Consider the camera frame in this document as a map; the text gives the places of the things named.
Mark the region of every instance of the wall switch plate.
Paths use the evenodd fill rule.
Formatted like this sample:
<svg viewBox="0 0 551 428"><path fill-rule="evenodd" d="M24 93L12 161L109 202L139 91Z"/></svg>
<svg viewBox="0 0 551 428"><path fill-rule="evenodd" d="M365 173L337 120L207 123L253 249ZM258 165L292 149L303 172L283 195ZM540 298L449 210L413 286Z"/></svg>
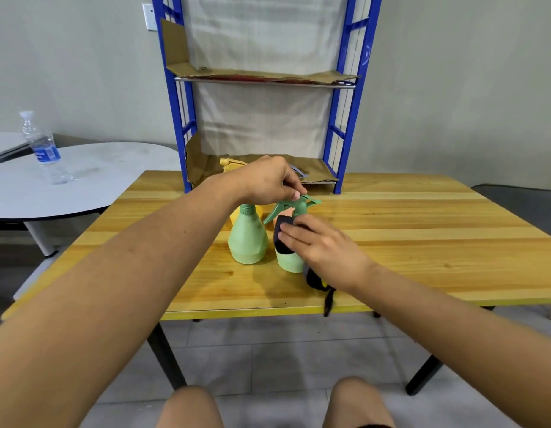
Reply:
<svg viewBox="0 0 551 428"><path fill-rule="evenodd" d="M145 15L145 25L147 30L157 31L157 21L155 19L155 10L150 3L143 3L143 13Z"/></svg>

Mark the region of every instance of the shelf frame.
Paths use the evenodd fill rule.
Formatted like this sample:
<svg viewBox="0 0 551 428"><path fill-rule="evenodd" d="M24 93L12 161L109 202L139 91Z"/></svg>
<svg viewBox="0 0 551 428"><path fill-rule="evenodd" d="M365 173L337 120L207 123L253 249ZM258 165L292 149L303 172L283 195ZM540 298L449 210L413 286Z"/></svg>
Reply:
<svg viewBox="0 0 551 428"><path fill-rule="evenodd" d="M167 19L183 26L184 17L182 14L182 3L181 0L171 0L172 6L168 6L167 4L165 4L164 0L153 0L153 9L155 11L155 19L158 29L158 41L160 43L161 56L163 58L166 88L168 91L169 103L171 105L171 114L173 119L176 144L179 149L179 159L185 193L188 193L192 190L192 185L186 178L187 172L185 146L192 135L194 135L198 131L196 112L194 110L194 94L192 90L192 83L207 82L225 84L255 84L332 88L333 95L331 97L329 122L327 133L325 136L325 146L323 148L323 162L325 162L331 174L338 179L335 183L333 192L335 194L340 194L343 186L344 174L347 169L347 161L349 159L349 152L351 150L352 137L355 131L355 125L357 123L357 114L359 112L360 100L365 85L367 69L369 67L369 58L371 55L375 31L377 29L377 21L379 17L381 1L382 0L371 0L368 17L363 18L360 21L353 22L352 19L354 16L357 0L347 0L336 70L339 73L344 73L351 33L364 27L365 34L363 37L362 49L360 52L360 58L357 67L357 75L359 77L356 80L354 80L353 82L342 81L335 84L297 84L278 81L231 81L214 78L179 78L175 76L174 73L166 68L163 30L161 28L160 20ZM339 123L339 126L336 125L337 113L341 100L341 92L352 93L351 101L348 108L347 122L344 130L341 130L339 127L341 123ZM348 101L347 97L347 95L344 96L345 105ZM333 143L335 143L336 145L336 150L335 153L333 153L333 162L331 162L330 158L333 151ZM339 153L339 159L338 165L335 165L335 156L337 153Z"/></svg>

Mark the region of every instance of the person's arm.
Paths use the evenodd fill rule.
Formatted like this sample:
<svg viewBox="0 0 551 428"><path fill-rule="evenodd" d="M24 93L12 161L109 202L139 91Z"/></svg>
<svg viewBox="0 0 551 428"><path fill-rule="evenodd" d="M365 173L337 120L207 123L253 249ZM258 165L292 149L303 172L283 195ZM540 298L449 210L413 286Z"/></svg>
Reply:
<svg viewBox="0 0 551 428"><path fill-rule="evenodd" d="M386 317L524 427L551 427L551 338L373 262L313 215L279 238L338 290Z"/></svg>
<svg viewBox="0 0 551 428"><path fill-rule="evenodd" d="M208 178L51 283L0 326L0 427L79 426L229 214L306 192L284 158L261 158Z"/></svg>

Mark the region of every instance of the forearm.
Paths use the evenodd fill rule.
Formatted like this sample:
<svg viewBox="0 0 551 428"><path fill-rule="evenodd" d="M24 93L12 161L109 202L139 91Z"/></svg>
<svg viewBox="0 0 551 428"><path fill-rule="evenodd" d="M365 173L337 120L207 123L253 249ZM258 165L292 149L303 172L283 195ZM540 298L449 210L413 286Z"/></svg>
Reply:
<svg viewBox="0 0 551 428"><path fill-rule="evenodd" d="M551 426L551 338L381 266L355 296L524 427Z"/></svg>
<svg viewBox="0 0 551 428"><path fill-rule="evenodd" d="M224 174L211 177L115 236L1 325L0 426L79 424L238 205L235 189Z"/></svg>

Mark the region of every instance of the person's right hand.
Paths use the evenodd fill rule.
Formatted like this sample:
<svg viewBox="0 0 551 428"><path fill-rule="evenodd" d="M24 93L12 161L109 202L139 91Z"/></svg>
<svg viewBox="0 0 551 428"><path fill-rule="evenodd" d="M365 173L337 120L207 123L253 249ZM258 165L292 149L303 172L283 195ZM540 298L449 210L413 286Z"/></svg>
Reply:
<svg viewBox="0 0 551 428"><path fill-rule="evenodd" d="M325 283L346 293L352 294L358 285L368 282L377 266L350 237L314 215L298 216L294 225L282 224L278 236Z"/></svg>

